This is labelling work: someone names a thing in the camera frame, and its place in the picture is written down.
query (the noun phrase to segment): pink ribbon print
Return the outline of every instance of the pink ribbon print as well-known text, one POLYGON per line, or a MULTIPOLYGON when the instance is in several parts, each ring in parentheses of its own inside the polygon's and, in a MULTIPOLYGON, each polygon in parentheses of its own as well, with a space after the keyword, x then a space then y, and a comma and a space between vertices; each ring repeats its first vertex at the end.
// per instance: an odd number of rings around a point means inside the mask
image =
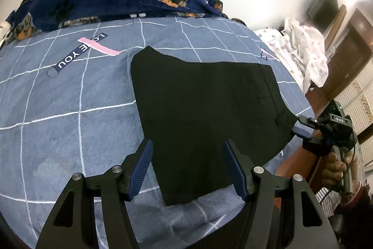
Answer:
POLYGON ((110 55, 110 56, 116 56, 116 55, 119 55, 123 52, 122 51, 116 51, 116 50, 113 50, 113 49, 110 49, 108 47, 105 47, 101 44, 99 44, 98 42, 95 42, 91 39, 88 39, 88 38, 85 38, 85 37, 82 37, 80 39, 78 39, 79 42, 81 43, 84 43, 86 46, 92 48, 92 49, 95 49, 103 54, 107 54, 107 55, 110 55))

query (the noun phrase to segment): crumpled white cloth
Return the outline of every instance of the crumpled white cloth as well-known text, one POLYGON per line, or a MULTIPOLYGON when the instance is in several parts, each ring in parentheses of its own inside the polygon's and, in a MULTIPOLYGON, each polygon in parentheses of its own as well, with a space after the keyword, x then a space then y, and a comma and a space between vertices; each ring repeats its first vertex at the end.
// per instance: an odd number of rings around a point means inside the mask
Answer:
POLYGON ((255 34, 276 54, 303 93, 313 81, 322 87, 328 78, 323 35, 314 27, 301 26, 286 18, 283 36, 275 29, 261 29, 255 34))

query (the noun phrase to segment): metal screw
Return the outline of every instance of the metal screw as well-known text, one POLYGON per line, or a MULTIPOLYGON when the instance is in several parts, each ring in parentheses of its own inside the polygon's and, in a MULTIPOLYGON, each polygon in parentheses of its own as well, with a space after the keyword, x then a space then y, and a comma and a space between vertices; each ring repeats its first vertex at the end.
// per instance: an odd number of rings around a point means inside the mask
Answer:
POLYGON ((113 168, 111 168, 112 172, 113 173, 119 173, 122 171, 122 167, 121 166, 114 166, 113 168))
POLYGON ((72 179, 73 179, 74 181, 79 181, 81 178, 82 178, 82 174, 81 174, 81 173, 75 173, 75 174, 73 174, 73 176, 72 176, 72 179))
POLYGON ((258 174, 262 174, 264 172, 264 169, 262 167, 255 167, 254 171, 258 174))
POLYGON ((297 182, 301 182, 303 180, 303 176, 301 176, 300 174, 294 174, 294 179, 297 181, 297 182))

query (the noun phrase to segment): black folded garment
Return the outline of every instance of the black folded garment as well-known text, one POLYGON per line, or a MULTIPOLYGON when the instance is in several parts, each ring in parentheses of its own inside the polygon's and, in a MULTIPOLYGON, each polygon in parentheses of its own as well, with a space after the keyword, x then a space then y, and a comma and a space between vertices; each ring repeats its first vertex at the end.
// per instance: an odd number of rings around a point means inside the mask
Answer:
POLYGON ((221 153, 225 139, 262 166, 293 137, 297 117, 284 104, 270 66, 189 63, 148 46, 134 56, 131 74, 166 205, 232 184, 221 153))

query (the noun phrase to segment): blue bedsheet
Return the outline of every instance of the blue bedsheet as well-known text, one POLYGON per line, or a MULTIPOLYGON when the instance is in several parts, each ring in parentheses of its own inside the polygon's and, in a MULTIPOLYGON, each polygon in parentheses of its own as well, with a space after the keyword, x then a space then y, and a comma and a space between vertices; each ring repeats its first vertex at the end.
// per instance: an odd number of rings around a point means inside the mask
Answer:
MULTIPOLYGON (((297 83, 248 28, 227 19, 134 18, 41 33, 0 50, 0 210, 13 231, 34 248, 42 226, 75 172, 102 174, 133 153, 143 133, 131 84, 134 54, 150 45, 185 61, 271 65, 288 108, 313 116, 297 83), (51 66, 100 33, 94 49, 49 78, 51 66)), ((294 138, 265 167, 272 173, 301 140, 294 138)), ((107 248, 100 200, 95 200, 101 248, 107 248)), ((231 220, 243 202, 233 186, 186 205, 166 207, 150 166, 142 190, 127 204, 143 248, 186 248, 231 220)))

